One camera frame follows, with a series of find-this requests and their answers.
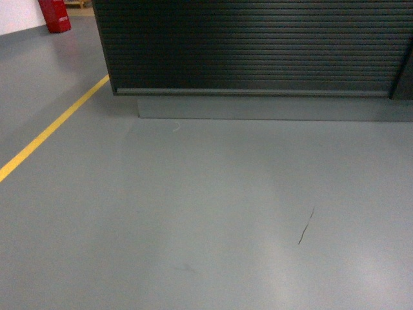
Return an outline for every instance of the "red fire extinguisher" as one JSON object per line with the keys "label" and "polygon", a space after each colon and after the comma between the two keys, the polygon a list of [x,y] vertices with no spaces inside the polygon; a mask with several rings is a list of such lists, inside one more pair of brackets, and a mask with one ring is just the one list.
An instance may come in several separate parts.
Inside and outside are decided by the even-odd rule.
{"label": "red fire extinguisher", "polygon": [[71,29],[63,0],[39,0],[49,32],[65,32]]}

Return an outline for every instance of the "white wall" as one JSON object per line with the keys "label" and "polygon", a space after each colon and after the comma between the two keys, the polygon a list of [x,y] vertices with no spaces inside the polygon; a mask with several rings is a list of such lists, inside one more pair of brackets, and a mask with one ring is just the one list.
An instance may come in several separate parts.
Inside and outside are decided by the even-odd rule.
{"label": "white wall", "polygon": [[44,24],[37,0],[0,0],[0,35]]}

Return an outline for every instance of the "gray base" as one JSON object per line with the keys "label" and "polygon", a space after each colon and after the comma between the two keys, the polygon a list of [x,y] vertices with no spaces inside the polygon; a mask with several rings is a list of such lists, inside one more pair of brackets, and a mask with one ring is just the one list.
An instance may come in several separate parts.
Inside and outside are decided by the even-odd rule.
{"label": "gray base", "polygon": [[139,96],[141,118],[413,121],[413,101],[379,98]]}

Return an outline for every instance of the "yellow floor line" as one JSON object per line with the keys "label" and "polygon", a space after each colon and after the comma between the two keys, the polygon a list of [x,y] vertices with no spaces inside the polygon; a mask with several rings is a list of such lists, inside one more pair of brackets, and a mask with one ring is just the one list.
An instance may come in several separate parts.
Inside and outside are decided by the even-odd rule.
{"label": "yellow floor line", "polygon": [[24,160],[33,153],[45,140],[60,127],[78,108],[82,106],[90,97],[93,96],[99,88],[101,88],[109,80],[109,75],[106,75],[95,86],[93,86],[86,94],[81,96],[70,108],[63,112],[53,123],[51,123],[40,135],[30,142],[19,154],[14,156],[3,168],[0,169],[0,183],[16,169]]}

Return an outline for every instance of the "floor crack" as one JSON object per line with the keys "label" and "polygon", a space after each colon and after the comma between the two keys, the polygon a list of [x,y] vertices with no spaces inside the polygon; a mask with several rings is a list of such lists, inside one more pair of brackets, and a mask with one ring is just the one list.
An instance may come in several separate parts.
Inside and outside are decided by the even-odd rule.
{"label": "floor crack", "polygon": [[311,220],[311,218],[312,218],[312,215],[314,214],[314,210],[315,210],[315,209],[316,209],[316,207],[312,208],[312,212],[311,212],[310,218],[308,219],[307,225],[305,225],[305,228],[304,228],[304,230],[303,230],[303,233],[301,234],[301,238],[300,238],[299,241],[298,241],[298,244],[300,244],[301,241],[303,240],[304,233],[305,233],[305,231],[306,231],[306,229],[307,229],[307,227],[308,227],[308,225],[309,225],[309,223],[310,223],[310,220]]}

